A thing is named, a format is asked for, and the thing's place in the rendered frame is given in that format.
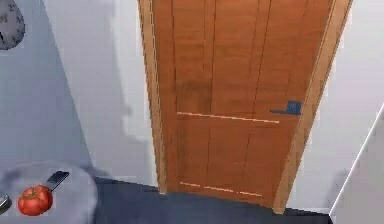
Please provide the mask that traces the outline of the small grey metal object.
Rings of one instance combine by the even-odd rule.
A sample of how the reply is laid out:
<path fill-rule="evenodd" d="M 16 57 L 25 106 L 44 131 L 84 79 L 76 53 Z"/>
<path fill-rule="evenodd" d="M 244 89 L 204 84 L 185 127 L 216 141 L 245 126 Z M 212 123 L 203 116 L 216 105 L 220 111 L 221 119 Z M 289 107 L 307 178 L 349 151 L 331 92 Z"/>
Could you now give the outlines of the small grey metal object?
<path fill-rule="evenodd" d="M 12 205 L 12 200 L 7 194 L 4 194 L 3 196 L 1 196 L 0 197 L 0 214 L 7 211 L 11 205 Z"/>

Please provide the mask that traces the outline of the brown wooden room door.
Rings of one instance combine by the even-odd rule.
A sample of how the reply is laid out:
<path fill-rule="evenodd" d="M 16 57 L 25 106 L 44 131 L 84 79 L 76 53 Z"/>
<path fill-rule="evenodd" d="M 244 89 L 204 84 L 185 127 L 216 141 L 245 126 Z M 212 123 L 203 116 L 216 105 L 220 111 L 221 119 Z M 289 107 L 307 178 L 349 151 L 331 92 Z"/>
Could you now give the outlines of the brown wooden room door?
<path fill-rule="evenodd" d="M 159 191 L 283 213 L 353 0 L 137 1 Z"/>

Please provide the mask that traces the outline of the round grey table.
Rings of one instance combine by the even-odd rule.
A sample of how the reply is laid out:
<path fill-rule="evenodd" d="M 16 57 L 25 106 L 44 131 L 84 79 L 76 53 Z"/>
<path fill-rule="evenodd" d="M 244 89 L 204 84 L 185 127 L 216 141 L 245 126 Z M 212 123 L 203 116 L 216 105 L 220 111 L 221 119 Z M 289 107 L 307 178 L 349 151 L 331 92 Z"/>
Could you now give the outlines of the round grey table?
<path fill-rule="evenodd" d="M 69 175 L 53 190 L 53 205 L 39 216 L 23 215 L 18 198 L 28 187 L 45 185 L 56 172 Z M 94 224 L 98 192 L 92 176 L 79 166 L 62 162 L 28 162 L 0 167 L 0 195 L 8 194 L 12 206 L 0 215 L 0 224 Z"/>

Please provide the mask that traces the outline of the grey speckled round object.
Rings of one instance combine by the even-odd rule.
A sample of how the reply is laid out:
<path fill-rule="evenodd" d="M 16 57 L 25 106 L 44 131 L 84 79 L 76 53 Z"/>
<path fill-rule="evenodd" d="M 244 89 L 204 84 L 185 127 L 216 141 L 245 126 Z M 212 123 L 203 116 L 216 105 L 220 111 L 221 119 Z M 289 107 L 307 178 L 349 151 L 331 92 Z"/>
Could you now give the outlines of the grey speckled round object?
<path fill-rule="evenodd" d="M 23 14 L 14 0 L 0 0 L 0 50 L 18 46 L 25 36 Z"/>

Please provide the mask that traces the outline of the red tomato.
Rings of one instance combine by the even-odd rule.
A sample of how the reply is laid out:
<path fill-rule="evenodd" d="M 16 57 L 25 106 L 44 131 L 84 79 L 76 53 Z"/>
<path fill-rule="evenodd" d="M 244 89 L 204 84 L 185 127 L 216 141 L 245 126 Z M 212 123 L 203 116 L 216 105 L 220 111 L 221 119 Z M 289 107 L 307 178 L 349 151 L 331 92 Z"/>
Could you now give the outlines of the red tomato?
<path fill-rule="evenodd" d="M 18 210 L 26 216 L 39 216 L 53 205 L 51 190 L 43 185 L 25 189 L 18 198 Z"/>

